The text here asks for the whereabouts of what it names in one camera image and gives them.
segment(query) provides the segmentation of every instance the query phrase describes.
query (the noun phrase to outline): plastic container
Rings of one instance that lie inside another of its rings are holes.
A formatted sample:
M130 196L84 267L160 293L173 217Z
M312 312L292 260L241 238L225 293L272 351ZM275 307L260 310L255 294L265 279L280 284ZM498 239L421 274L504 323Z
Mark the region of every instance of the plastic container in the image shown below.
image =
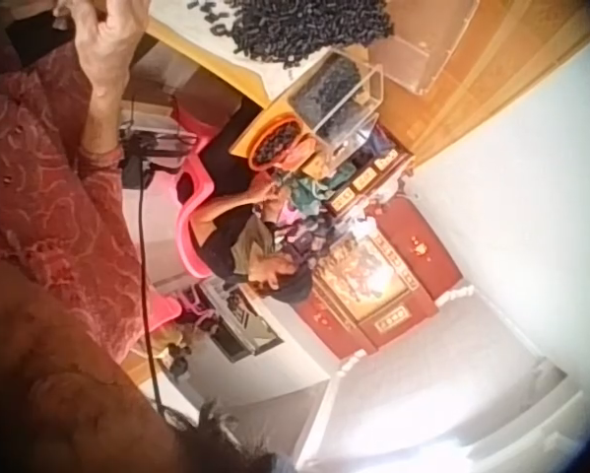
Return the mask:
M288 146L286 150L282 151L279 155L275 156L271 161L267 163L257 163L255 161L255 156L259 148L264 144L264 142L270 137L271 134L273 134L277 129L288 123L295 123L299 127L298 136L295 137L291 145ZM264 126L264 128L254 137L253 143L250 146L250 152L248 154L248 166L251 169L259 172L270 169L275 165L278 165L288 156L289 151L298 144L302 136L303 126L301 125L300 120L294 114L285 113L275 117L272 121L267 123Z
M350 143L358 141L353 135L379 108L383 88L381 66L332 50L291 91L288 103L324 148L328 172L349 157Z

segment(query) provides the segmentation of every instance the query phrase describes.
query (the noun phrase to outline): black shirt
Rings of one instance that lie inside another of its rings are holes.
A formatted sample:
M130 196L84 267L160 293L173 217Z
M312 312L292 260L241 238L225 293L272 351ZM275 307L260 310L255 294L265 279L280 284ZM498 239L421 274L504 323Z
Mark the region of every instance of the black shirt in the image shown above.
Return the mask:
M202 246L197 244L196 236L190 228L192 244L200 259L216 276L228 283L242 283L247 280L246 276L235 274L235 261L231 249L252 213L253 209L250 205L236 207L223 213L214 221L216 229L207 237Z

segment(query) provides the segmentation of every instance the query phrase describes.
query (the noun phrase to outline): fabric pattern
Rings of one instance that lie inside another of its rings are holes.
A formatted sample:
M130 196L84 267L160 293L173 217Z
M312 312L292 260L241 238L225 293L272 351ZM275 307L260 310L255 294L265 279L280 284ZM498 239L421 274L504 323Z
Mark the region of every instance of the fabric pattern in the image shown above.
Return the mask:
M121 149L79 149L90 94L73 43L0 76L0 257L119 362L143 333L140 262L122 214Z

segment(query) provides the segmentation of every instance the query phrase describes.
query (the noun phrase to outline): black pellets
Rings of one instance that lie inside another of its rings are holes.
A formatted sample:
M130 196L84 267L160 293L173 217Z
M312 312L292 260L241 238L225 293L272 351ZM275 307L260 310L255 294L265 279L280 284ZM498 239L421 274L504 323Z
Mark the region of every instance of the black pellets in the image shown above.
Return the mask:
M356 64L347 57L335 54L289 97L288 102L307 126L315 128L360 81L361 74ZM326 141L340 139L344 130L358 122L361 113L361 107L349 99L316 133Z
M393 34L385 0L227 0L236 51L295 67L326 46L370 45ZM213 6L201 7L205 13Z
M284 123L264 139L250 159L256 165L272 162L293 145L300 133L301 127L295 121Z

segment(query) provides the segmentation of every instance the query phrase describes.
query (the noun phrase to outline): clear acrylic box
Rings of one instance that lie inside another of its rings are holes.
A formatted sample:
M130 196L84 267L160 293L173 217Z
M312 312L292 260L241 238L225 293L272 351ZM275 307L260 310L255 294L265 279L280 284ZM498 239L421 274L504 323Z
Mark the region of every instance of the clear acrylic box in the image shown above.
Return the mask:
M369 124L383 95L382 66L334 49L290 91L288 103L324 148L331 172L358 148L354 135Z

